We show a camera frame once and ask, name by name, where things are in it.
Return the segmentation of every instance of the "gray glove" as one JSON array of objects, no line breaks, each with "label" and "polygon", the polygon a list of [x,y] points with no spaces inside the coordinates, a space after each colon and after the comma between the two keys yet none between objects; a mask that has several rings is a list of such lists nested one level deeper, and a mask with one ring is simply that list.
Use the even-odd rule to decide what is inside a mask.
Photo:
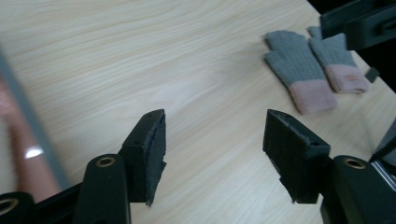
[{"label": "gray glove", "polygon": [[265,40],[273,50],[264,55],[265,61],[288,88],[302,114],[337,107],[329,83],[302,35],[275,31],[266,34]]}]

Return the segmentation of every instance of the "light wood grain surface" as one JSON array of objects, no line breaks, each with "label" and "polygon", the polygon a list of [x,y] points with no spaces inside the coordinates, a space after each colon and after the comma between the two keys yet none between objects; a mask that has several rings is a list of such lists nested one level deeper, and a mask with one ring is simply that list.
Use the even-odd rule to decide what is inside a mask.
[{"label": "light wood grain surface", "polygon": [[262,152],[266,110],[296,117],[332,157],[364,160],[395,118],[381,79],[335,94],[334,111],[295,110],[262,61],[261,36],[307,35],[318,13],[303,0],[3,0],[0,20],[2,51],[73,184],[143,114],[165,109],[168,165],[154,205],[132,204],[136,224],[321,223],[320,200],[291,203]]}]

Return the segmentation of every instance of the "wooden table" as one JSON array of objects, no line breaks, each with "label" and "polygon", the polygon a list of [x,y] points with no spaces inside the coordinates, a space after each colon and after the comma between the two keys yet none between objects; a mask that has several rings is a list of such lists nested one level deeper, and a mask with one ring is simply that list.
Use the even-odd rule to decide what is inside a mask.
[{"label": "wooden table", "polygon": [[[303,0],[25,1],[0,3],[0,44],[73,184],[118,152],[140,117],[164,108],[168,163],[139,223],[321,223],[291,203],[262,152],[266,110],[289,113],[332,146],[368,160],[395,118],[381,79],[338,108],[301,116],[262,61],[261,36],[307,35]],[[354,55],[361,71],[368,66]]]}]

